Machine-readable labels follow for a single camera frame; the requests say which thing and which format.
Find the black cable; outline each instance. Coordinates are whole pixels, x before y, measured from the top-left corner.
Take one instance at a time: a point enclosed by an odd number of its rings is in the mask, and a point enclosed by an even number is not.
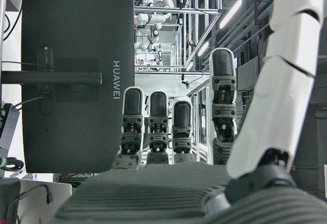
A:
[[[16,172],[24,167],[24,162],[17,158],[0,158],[0,169],[4,171]]]
[[[9,204],[9,206],[8,206],[8,209],[7,209],[7,218],[6,218],[6,222],[7,222],[7,223],[9,223],[9,213],[10,213],[10,208],[11,208],[11,206],[12,206],[15,202],[17,202],[17,201],[19,201],[19,200],[22,200],[23,198],[27,197],[29,192],[33,191],[35,188],[38,188],[38,187],[45,187],[45,189],[46,189],[46,203],[47,203],[48,205],[51,204],[51,202],[52,202],[52,195],[51,195],[51,192],[50,192],[49,187],[48,187],[47,185],[45,185],[45,184],[37,185],[37,186],[31,188],[31,189],[28,190],[28,191],[22,192],[22,193],[18,196],[18,198],[14,199],[13,201],[10,202],[10,204]]]
[[[199,78],[197,78],[197,79],[195,79],[195,80],[193,80],[193,81],[191,81],[191,82],[189,82],[189,85],[190,85],[192,82],[194,82],[194,81],[196,81],[196,80],[199,80],[200,78],[202,78],[202,77],[204,76],[204,72],[203,72],[203,71],[198,71],[198,72],[201,72],[201,73],[202,73],[202,76],[199,77]]]
[[[158,36],[156,36],[156,37],[154,37],[153,39],[150,39],[150,40],[149,40],[150,43],[149,43],[147,49],[149,48],[150,44],[153,44],[152,41],[153,41],[154,39],[156,39],[157,37],[158,37]]]
[[[14,25],[12,26],[11,30],[9,31],[8,35],[4,38],[4,41],[8,39],[8,37],[10,36],[10,34],[11,34],[11,33],[13,32],[13,30],[15,29],[15,26],[16,26],[18,20],[19,20],[20,15],[21,15],[21,10],[22,10],[22,6],[20,6],[20,10],[19,10],[19,13],[18,13],[17,19],[16,19]]]
[[[194,8],[194,7],[192,7],[192,6],[190,6],[190,5],[187,5],[187,4],[185,4],[185,3],[181,3],[181,4],[184,5],[184,6],[187,6],[187,7],[189,7],[189,8],[193,8],[193,9],[195,9],[195,10],[197,10],[197,11],[202,12],[202,13],[209,14],[209,13],[207,13],[207,12],[204,12],[204,11],[202,11],[202,10],[200,10],[200,9]]]
[[[9,30],[9,28],[10,28],[10,19],[9,19],[9,17],[6,14],[5,14],[5,17],[6,17],[7,21],[8,21],[8,26],[5,29],[4,33],[6,33]]]
[[[161,0],[159,0],[156,4],[154,4],[153,6],[156,6],[158,3],[160,3],[161,2]]]
[[[20,105],[24,105],[24,104],[26,104],[26,103],[28,103],[28,102],[31,102],[31,101],[34,101],[34,100],[39,100],[39,99],[45,99],[45,97],[44,97],[44,96],[39,96],[39,97],[36,97],[36,98],[30,99],[30,100],[26,100],[26,101],[23,101],[23,102],[21,102],[21,103],[15,104],[15,105],[11,108],[11,110],[15,110],[15,108],[18,107],[18,106],[20,106]]]
[[[32,63],[24,63],[24,62],[16,62],[16,61],[2,61],[2,63],[37,65],[37,64],[32,64]]]

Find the robotic hand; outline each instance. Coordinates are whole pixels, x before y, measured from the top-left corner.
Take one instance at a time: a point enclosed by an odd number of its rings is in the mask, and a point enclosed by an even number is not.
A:
[[[266,63],[227,166],[198,162],[167,165],[166,102],[162,92],[155,92],[149,145],[153,154],[159,153],[154,157],[161,163],[154,165],[149,159],[150,165],[141,170],[124,170],[140,164],[137,154],[144,130],[143,92],[137,87],[127,89],[118,154],[126,159],[123,167],[115,162],[115,170],[88,179],[59,209],[52,223],[327,223],[327,205],[296,189],[287,173],[314,81],[321,24],[322,0],[274,1],[270,21],[274,33],[269,37]],[[232,59],[227,49],[213,50],[210,58],[211,136],[216,138],[217,153],[222,154],[230,151],[230,145],[224,143],[231,143],[236,134]],[[191,161],[191,109],[186,97],[175,98],[175,162],[178,154]],[[229,183],[224,182],[226,170]]]

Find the monitor back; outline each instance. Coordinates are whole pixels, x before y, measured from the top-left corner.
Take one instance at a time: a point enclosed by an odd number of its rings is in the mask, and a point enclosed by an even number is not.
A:
[[[23,0],[22,62],[50,46],[54,72],[102,73],[101,86],[55,85],[22,109],[27,172],[110,169],[121,140],[124,89],[134,85],[133,0]],[[24,71],[37,71],[24,65]],[[22,100],[40,95],[23,85]]]

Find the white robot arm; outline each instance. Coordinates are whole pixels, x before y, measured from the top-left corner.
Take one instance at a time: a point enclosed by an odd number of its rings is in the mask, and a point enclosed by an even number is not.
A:
[[[269,163],[290,170],[316,74],[322,18],[322,0],[274,0],[266,63],[227,162],[232,178]]]
[[[164,7],[170,7],[173,8],[174,7],[174,3],[173,0],[162,0],[164,3]],[[147,5],[150,7],[153,7],[153,0],[152,2],[149,2],[149,0],[147,1]],[[167,18],[171,17],[171,13],[167,13],[167,14],[163,14],[163,13],[154,13],[154,14],[146,14],[146,13],[140,13],[138,15],[134,16],[134,23],[138,26],[144,26],[146,24],[156,24],[155,25],[155,30],[158,31],[158,34],[154,35],[155,38],[153,38],[152,40],[147,39],[144,42],[140,42],[140,43],[136,43],[134,48],[135,50],[137,49],[141,49],[142,51],[144,51],[145,49],[147,49],[147,47],[150,44],[154,44],[155,42],[157,42],[159,40],[159,30],[162,28],[162,24],[166,21]]]

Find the ceiling light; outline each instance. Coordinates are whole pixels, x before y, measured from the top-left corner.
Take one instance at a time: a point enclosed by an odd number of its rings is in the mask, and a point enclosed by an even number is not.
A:
[[[202,45],[200,51],[198,52],[198,56],[199,56],[199,57],[203,54],[204,50],[206,50],[206,48],[207,48],[208,46],[209,46],[209,42],[208,42],[208,41],[207,41],[204,45]]]
[[[186,71],[188,72],[193,67],[193,61],[189,63],[189,65],[186,67]]]
[[[233,17],[233,15],[237,12],[237,10],[240,8],[242,4],[242,0],[238,0],[235,5],[230,9],[230,11],[227,13],[227,15],[223,18],[223,20],[220,22],[219,28],[222,29],[227,22]]]

